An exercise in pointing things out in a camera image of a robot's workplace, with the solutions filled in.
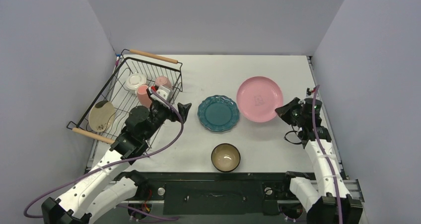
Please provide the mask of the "dark pink mug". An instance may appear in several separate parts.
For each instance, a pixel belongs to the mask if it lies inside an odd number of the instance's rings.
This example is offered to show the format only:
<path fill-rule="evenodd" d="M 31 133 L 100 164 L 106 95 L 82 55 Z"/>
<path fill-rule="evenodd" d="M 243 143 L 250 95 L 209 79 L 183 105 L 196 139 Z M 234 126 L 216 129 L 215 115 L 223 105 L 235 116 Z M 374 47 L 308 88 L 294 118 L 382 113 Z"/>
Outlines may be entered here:
<path fill-rule="evenodd" d="M 142 106 L 149 108 L 152 104 L 152 100 L 149 98 L 147 94 L 148 85 L 142 84 L 140 85 L 137 90 L 137 98 Z"/>

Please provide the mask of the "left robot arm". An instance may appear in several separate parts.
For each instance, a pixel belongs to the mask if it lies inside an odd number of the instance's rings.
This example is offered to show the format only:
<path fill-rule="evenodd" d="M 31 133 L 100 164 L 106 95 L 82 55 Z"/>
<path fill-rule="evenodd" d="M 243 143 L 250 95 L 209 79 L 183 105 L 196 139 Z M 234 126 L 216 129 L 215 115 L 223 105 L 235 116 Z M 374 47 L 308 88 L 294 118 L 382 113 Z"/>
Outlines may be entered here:
<path fill-rule="evenodd" d="M 130 171 L 113 186 L 109 183 L 136 160 L 145 158 L 147 141 L 169 120 L 184 124 L 191 104 L 178 103 L 177 108 L 158 97 L 149 108 L 137 106 L 130 110 L 125 126 L 110 149 L 95 167 L 76 181 L 58 198 L 48 198 L 41 205 L 46 224 L 92 224 L 122 201 L 147 195 L 146 179 Z"/>

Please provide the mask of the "pink plastic plate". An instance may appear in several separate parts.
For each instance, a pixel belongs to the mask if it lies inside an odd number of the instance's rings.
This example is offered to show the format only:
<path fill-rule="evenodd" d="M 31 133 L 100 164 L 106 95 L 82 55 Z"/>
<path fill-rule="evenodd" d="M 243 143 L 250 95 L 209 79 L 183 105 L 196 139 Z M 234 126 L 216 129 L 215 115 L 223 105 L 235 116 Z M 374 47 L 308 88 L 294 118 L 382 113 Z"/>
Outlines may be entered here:
<path fill-rule="evenodd" d="M 283 93 L 270 78 L 254 76 L 242 82 L 237 91 L 236 102 L 245 118 L 264 123 L 275 118 L 275 109 L 283 106 Z"/>

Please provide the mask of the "white cup with black rim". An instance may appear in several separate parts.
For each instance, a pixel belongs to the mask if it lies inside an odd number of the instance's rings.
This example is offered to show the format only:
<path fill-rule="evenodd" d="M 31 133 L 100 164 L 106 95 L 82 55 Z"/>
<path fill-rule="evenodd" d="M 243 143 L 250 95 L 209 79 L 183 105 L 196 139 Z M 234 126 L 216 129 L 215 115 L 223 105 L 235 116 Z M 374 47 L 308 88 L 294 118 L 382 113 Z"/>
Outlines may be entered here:
<path fill-rule="evenodd" d="M 131 74 L 126 78 L 125 85 L 128 91 L 132 94 L 136 94 L 137 89 L 147 83 L 147 76 L 135 73 Z"/>

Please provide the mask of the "cream and black small plate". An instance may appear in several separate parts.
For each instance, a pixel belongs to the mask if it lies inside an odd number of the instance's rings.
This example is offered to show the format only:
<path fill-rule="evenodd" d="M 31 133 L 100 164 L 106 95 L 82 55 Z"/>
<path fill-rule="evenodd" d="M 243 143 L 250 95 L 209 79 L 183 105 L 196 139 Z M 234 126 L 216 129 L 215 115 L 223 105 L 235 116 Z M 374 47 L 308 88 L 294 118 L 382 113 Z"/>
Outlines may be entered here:
<path fill-rule="evenodd" d="M 95 132 L 104 132 L 111 128 L 115 120 L 116 110 L 114 105 L 103 100 L 97 102 L 90 110 L 88 124 Z"/>

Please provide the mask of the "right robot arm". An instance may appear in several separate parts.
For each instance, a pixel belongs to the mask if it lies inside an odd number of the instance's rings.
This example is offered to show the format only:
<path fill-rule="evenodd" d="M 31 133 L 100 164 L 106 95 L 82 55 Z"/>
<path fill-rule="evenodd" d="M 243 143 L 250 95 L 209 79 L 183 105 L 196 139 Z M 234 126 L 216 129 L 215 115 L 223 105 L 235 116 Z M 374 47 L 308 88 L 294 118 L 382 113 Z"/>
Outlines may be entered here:
<path fill-rule="evenodd" d="M 295 98 L 276 108 L 287 124 L 299 128 L 299 138 L 314 171 L 317 187 L 304 173 L 290 172 L 280 184 L 281 193 L 296 197 L 309 224 L 357 224 L 363 211 L 362 202 L 354 199 L 340 175 L 337 156 L 328 129 L 321 125 L 322 101 L 317 98 Z"/>

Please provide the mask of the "light pink mug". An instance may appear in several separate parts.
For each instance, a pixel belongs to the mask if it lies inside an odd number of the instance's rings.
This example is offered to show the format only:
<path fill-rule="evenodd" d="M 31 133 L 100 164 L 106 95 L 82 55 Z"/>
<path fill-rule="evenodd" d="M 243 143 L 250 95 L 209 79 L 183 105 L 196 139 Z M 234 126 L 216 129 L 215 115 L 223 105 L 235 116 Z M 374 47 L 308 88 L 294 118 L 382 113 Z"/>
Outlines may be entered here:
<path fill-rule="evenodd" d="M 168 89 L 172 89 L 172 83 L 170 81 L 170 79 L 166 76 L 159 76 L 155 79 L 154 82 L 155 86 L 165 86 Z"/>

